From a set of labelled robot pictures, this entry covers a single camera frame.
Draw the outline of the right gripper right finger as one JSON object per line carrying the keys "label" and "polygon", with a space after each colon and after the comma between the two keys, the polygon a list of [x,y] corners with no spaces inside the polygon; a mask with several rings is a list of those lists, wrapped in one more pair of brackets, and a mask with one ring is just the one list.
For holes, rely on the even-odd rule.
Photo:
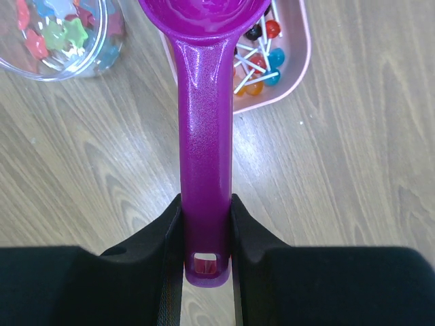
{"label": "right gripper right finger", "polygon": [[293,247],[232,197],[237,325],[433,325],[434,269],[407,247]]}

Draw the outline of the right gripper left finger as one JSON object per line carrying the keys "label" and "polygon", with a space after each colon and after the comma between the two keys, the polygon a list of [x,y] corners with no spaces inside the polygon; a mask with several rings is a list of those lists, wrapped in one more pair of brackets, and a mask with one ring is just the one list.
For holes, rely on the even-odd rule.
{"label": "right gripper left finger", "polygon": [[1,249],[2,325],[178,325],[181,199],[95,255],[77,246]]}

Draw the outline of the pink tray of lollipops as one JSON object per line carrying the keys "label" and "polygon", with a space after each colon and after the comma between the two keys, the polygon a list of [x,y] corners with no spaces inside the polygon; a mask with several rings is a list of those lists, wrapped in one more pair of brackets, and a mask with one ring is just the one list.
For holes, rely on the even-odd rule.
{"label": "pink tray of lollipops", "polygon": [[304,1],[228,1],[223,35],[208,37],[164,13],[182,28],[160,34],[174,77],[179,110],[233,108],[241,113],[277,102],[303,79],[311,58]]}

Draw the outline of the magenta plastic scoop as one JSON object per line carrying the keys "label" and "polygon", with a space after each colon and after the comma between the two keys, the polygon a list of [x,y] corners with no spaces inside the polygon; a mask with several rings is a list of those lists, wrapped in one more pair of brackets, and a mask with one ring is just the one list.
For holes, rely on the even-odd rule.
{"label": "magenta plastic scoop", "polygon": [[188,282],[219,287],[230,272],[233,58],[268,1],[142,1],[177,68],[181,210]]}

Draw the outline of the clear plastic cup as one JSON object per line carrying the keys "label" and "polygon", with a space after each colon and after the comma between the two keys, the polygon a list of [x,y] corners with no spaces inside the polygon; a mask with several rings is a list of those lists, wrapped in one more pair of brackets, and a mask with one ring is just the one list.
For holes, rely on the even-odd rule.
{"label": "clear plastic cup", "polygon": [[98,76],[124,38],[120,1],[1,2],[1,68],[32,80]]}

